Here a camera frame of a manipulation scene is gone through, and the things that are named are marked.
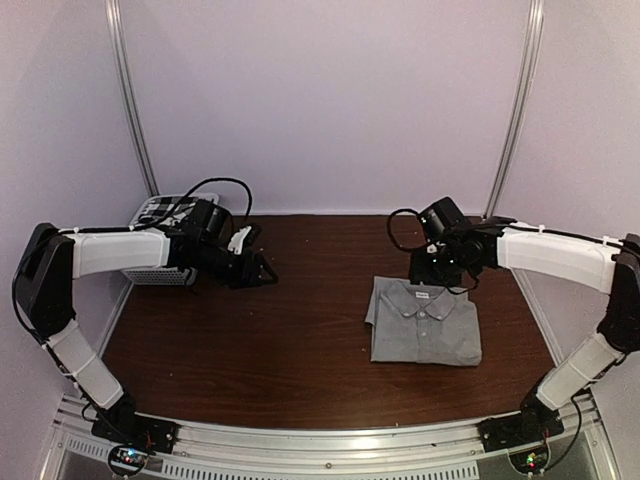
shirt collar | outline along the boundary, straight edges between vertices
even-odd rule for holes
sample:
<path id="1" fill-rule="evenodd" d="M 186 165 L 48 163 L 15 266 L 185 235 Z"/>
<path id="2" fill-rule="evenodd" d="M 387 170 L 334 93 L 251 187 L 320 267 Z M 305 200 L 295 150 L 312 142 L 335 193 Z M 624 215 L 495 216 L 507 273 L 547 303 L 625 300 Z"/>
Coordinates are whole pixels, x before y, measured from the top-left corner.
<path id="1" fill-rule="evenodd" d="M 443 287 L 422 287 L 419 291 L 429 294 L 429 299 L 422 303 L 418 301 L 415 293 L 410 292 L 402 282 L 393 282 L 382 295 L 405 317 L 413 317 L 420 311 L 424 311 L 436 320 L 444 320 L 456 305 L 456 299 Z"/>

black cable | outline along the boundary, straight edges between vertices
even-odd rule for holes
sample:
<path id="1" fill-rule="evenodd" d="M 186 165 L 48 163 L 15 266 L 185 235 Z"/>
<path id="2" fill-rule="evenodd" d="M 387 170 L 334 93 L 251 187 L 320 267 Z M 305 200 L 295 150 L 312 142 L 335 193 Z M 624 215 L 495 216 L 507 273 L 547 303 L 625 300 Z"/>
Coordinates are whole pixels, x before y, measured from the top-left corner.
<path id="1" fill-rule="evenodd" d="M 145 460 L 145 462 L 141 465 L 138 465 L 134 470 L 126 470 L 122 467 L 117 467 L 115 465 L 112 465 L 111 462 L 116 458 L 115 453 L 123 448 L 130 448 L 129 445 L 125 445 L 125 444 L 121 444 L 121 445 L 116 445 L 115 447 L 113 447 L 111 450 L 109 450 L 109 453 L 107 454 L 107 466 L 109 467 L 109 470 L 111 470 L 111 473 L 119 476 L 119 477 L 125 477 L 125 478 L 131 478 L 131 477 L 135 477 L 137 474 L 139 474 L 142 470 L 144 470 L 144 467 L 147 466 L 147 461 L 149 460 L 149 456 L 147 454 L 147 460 Z"/>
<path id="2" fill-rule="evenodd" d="M 85 416 L 85 413 L 87 413 L 87 410 L 89 409 L 89 407 L 92 407 L 92 406 L 93 405 L 91 405 L 90 403 L 87 403 L 84 407 L 82 407 L 82 412 L 80 412 L 80 416 L 85 422 L 96 423 L 96 420 L 91 420 L 90 418 L 87 418 Z"/>
<path id="3" fill-rule="evenodd" d="M 115 433 L 116 435 L 118 435 L 122 439 L 122 441 L 125 442 L 127 445 L 133 446 L 136 444 L 135 440 L 133 440 L 129 435 L 122 433 L 122 431 L 120 431 L 117 427 L 115 427 L 113 423 L 111 423 L 107 419 L 107 417 L 104 416 L 104 414 L 100 411 L 100 407 L 96 405 L 96 403 L 91 399 L 91 397 L 89 397 L 89 395 L 85 395 L 85 396 L 87 397 L 90 404 L 93 405 L 93 409 L 96 411 L 96 414 L 100 417 L 100 420 L 104 422 L 107 425 L 107 427 L 109 427 L 112 433 Z"/>
<path id="4" fill-rule="evenodd" d="M 452 228 L 451 232 L 449 234 L 453 234 L 453 233 L 464 233 L 467 231 L 471 231 L 471 230 L 489 230 L 492 228 L 511 228 L 513 230 L 518 230 L 520 232 L 531 232 L 531 233 L 539 233 L 540 229 L 536 228 L 536 227 L 523 227 L 522 225 L 514 225 L 512 223 L 480 223 L 478 225 L 468 225 L 465 226 L 463 228 Z M 602 238 L 595 238 L 595 237 L 590 237 L 588 235 L 582 235 L 580 233 L 572 233 L 572 232 L 565 232 L 563 230 L 554 230 L 554 229 L 549 229 L 549 228 L 544 228 L 542 229 L 542 233 L 550 233 L 552 235 L 558 235 L 561 237 L 568 237 L 568 238 L 575 238 L 578 240 L 585 240 L 587 242 L 591 242 L 591 243 L 596 243 L 598 245 L 607 245 L 610 247 L 616 247 L 616 248 L 620 248 L 620 249 L 626 249 L 626 247 L 624 245 L 622 245 L 621 243 L 618 242 L 610 242 L 610 241 L 604 241 Z"/>
<path id="5" fill-rule="evenodd" d="M 451 295 L 463 295 L 465 293 L 469 293 L 470 291 L 475 290 L 476 288 L 478 288 L 478 285 L 480 285 L 480 279 L 478 277 L 472 276 L 472 275 L 469 275 L 469 276 L 471 278 L 473 278 L 473 285 L 470 286 L 469 288 L 465 288 L 465 289 L 459 290 L 457 292 L 455 290 L 453 290 L 452 287 L 449 287 L 448 285 L 445 285 L 444 288 L 446 288 L 447 292 L 449 292 Z"/>
<path id="6" fill-rule="evenodd" d="M 548 467 L 545 467 L 545 473 L 553 468 L 556 468 L 560 462 L 567 458 L 567 455 L 569 455 L 569 452 L 571 452 L 571 449 L 576 444 L 576 442 L 578 441 L 578 437 L 580 436 L 580 430 L 582 429 L 582 411 L 580 411 L 580 407 L 578 406 L 578 402 L 576 402 L 575 397 L 571 397 L 571 403 L 573 403 L 573 406 L 576 407 L 576 411 L 578 412 L 578 428 L 576 429 L 576 434 L 573 436 L 573 439 L 571 439 L 571 443 L 569 443 L 569 446 L 562 453 L 562 455 L 560 455 L 554 463 L 552 463 Z"/>
<path id="7" fill-rule="evenodd" d="M 231 178 L 231 177 L 212 177 L 212 178 L 207 178 L 206 180 L 202 180 L 200 183 L 197 183 L 196 185 L 194 185 L 193 187 L 191 187 L 189 189 L 189 191 L 187 193 L 185 193 L 180 200 L 178 200 L 178 202 L 176 202 L 176 204 L 171 207 L 167 213 L 165 213 L 161 218 L 159 218 L 158 220 L 155 220 L 151 223 L 145 223 L 142 225 L 136 225 L 133 229 L 134 231 L 140 231 L 140 230 L 147 230 L 149 228 L 154 228 L 159 226 L 160 224 L 162 224 L 162 222 L 164 222 L 166 219 L 171 218 L 171 216 L 175 213 L 175 211 L 178 209 L 178 207 L 189 198 L 189 196 L 191 196 L 196 190 L 198 190 L 200 187 L 207 185 L 209 183 L 216 183 L 216 182 L 226 182 L 226 183 L 235 183 L 237 185 L 240 185 L 242 188 L 244 188 L 245 192 L 247 192 L 247 209 L 245 211 L 244 214 L 244 220 L 245 222 L 247 221 L 247 218 L 249 217 L 249 214 L 251 213 L 251 207 L 253 205 L 253 195 L 251 193 L 251 189 L 249 188 L 249 185 L 247 185 L 246 183 L 244 183 L 242 180 L 238 180 L 237 178 Z"/>
<path id="8" fill-rule="evenodd" d="M 395 217 L 400 213 L 411 213 L 415 215 L 416 218 L 418 218 L 418 216 L 420 215 L 418 212 L 416 212 L 412 208 L 399 208 L 398 210 L 395 210 L 389 214 L 389 216 L 387 217 L 387 236 L 389 237 L 389 240 L 391 240 L 391 243 L 393 244 L 393 246 L 396 247 L 401 252 L 405 252 L 405 253 L 413 253 L 417 250 L 422 250 L 424 248 L 427 248 L 430 245 L 430 243 L 425 243 L 424 245 L 421 245 L 419 247 L 409 248 L 409 247 L 403 247 L 402 245 L 400 245 L 398 240 L 396 240 L 396 237 L 393 234 L 393 230 L 391 229 L 391 222 L 393 221 L 393 217 Z"/>

lavender wall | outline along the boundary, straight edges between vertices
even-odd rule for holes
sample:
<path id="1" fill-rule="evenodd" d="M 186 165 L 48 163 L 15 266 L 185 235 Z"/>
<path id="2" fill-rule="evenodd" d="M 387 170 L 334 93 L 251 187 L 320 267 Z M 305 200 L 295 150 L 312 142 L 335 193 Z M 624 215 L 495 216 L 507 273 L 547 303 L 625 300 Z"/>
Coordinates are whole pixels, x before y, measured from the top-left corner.
<path id="1" fill-rule="evenodd" d="M 524 130 L 498 213 L 601 236 L 640 232 L 640 4 L 547 2 Z M 563 354 L 602 318 L 607 298 L 530 274 Z M 640 467 L 640 356 L 595 388 L 623 478 Z"/>
<path id="2" fill-rule="evenodd" d="M 10 281 L 36 223 L 111 225 L 145 198 L 102 0 L 0 2 L 0 465 L 33 478 L 66 383 L 18 326 Z M 97 345 L 125 282 L 81 279 L 81 326 Z"/>
<path id="3" fill-rule="evenodd" d="M 163 192 L 235 175 L 266 213 L 489 197 L 529 2 L 123 2 Z M 237 189 L 217 188 L 241 209 Z"/>

brown wooden surface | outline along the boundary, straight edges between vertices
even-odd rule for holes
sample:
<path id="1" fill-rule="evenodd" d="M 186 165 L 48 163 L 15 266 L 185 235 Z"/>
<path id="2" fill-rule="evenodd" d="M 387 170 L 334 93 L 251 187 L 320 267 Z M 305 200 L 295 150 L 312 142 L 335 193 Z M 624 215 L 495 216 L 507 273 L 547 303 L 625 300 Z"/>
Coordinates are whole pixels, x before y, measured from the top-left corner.
<path id="1" fill-rule="evenodd" d="M 552 367 L 511 273 L 485 271 L 477 368 L 374 364 L 363 320 L 374 275 L 406 278 L 384 217 L 255 218 L 276 286 L 197 295 L 136 287 L 105 354 L 144 413 L 228 425 L 355 428 L 424 424 L 518 408 Z M 415 220 L 400 238 L 419 243 Z"/>

black mount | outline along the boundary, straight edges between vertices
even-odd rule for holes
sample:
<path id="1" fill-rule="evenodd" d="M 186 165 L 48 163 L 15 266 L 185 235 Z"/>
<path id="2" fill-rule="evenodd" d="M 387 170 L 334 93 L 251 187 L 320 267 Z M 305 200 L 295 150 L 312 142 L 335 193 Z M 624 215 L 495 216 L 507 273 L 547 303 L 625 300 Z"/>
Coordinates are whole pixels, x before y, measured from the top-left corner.
<path id="1" fill-rule="evenodd" d="M 624 250 L 614 258 L 611 295 L 598 332 L 609 345 L 628 355 L 640 351 L 640 237 L 628 234 L 622 244 Z"/>
<path id="2" fill-rule="evenodd" d="M 34 229 L 20 260 L 16 301 L 38 335 L 61 332 L 75 318 L 72 306 L 74 241 L 50 223 Z"/>
<path id="3" fill-rule="evenodd" d="M 172 453 L 178 425 L 168 420 L 137 415 L 135 412 L 133 397 L 125 393 L 109 410 L 100 411 L 91 433 L 112 442 L 131 444 L 141 451 Z"/>
<path id="4" fill-rule="evenodd" d="M 457 287 L 462 274 L 477 278 L 484 268 L 499 268 L 497 241 L 504 225 L 513 218 L 491 217 L 477 228 L 450 197 L 444 197 L 418 215 L 425 238 L 437 248 L 411 253 L 409 280 L 412 284 Z"/>
<path id="5" fill-rule="evenodd" d="M 510 449 L 528 443 L 543 442 L 564 432 L 557 411 L 549 410 L 536 396 L 541 378 L 520 404 L 520 412 L 488 418 L 478 425 L 485 452 Z"/>
<path id="6" fill-rule="evenodd" d="M 231 214 L 207 200 L 198 200 L 193 210 L 176 230 L 167 231 L 171 238 L 168 267 L 196 268 L 213 275 L 231 289 L 261 287 L 278 282 L 278 275 L 261 253 L 244 248 L 235 254 L 220 242 L 222 227 Z M 249 224 L 250 232 L 243 247 L 250 247 L 261 232 Z"/>

